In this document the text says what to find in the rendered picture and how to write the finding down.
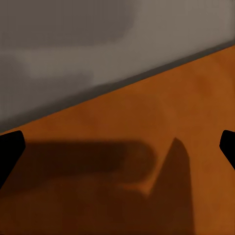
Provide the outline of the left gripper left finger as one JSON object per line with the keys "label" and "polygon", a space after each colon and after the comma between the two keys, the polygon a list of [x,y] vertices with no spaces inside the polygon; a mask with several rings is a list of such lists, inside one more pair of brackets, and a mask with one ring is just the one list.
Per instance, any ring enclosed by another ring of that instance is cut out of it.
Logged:
{"label": "left gripper left finger", "polygon": [[24,149],[24,136],[20,130],[0,136],[0,189]]}

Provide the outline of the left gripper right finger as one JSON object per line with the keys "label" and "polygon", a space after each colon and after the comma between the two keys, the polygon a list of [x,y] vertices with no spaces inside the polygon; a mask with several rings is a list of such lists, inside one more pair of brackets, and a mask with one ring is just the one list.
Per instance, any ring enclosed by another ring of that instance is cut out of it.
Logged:
{"label": "left gripper right finger", "polygon": [[224,130],[219,147],[235,169],[235,132]]}

